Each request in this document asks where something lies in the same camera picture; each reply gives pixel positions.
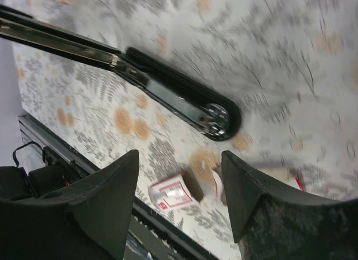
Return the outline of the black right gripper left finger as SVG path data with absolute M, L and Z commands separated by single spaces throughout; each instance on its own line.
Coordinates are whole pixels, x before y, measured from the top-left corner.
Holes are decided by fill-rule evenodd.
M 122 259 L 139 153 L 41 198 L 1 199 L 2 259 Z

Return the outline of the red white staple box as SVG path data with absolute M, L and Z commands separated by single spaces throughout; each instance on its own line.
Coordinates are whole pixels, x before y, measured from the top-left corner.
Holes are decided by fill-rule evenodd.
M 198 181 L 188 170 L 182 170 L 150 185 L 148 195 L 152 204 L 164 212 L 197 205 L 204 198 Z

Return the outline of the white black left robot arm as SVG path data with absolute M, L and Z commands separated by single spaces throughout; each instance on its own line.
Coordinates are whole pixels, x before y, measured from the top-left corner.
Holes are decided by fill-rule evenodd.
M 17 159 L 17 152 L 29 145 L 38 147 L 42 152 L 45 166 L 26 173 Z M 14 166 L 1 166 L 1 198 L 17 201 L 26 198 L 40 198 L 47 193 L 69 186 L 81 179 L 72 166 L 50 147 L 28 142 L 12 153 Z

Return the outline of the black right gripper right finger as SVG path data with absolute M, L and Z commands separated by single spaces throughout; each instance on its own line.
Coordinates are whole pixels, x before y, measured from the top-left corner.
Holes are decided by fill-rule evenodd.
M 222 152 L 222 175 L 234 242 L 243 259 L 356 259 L 357 200 L 312 195 Z

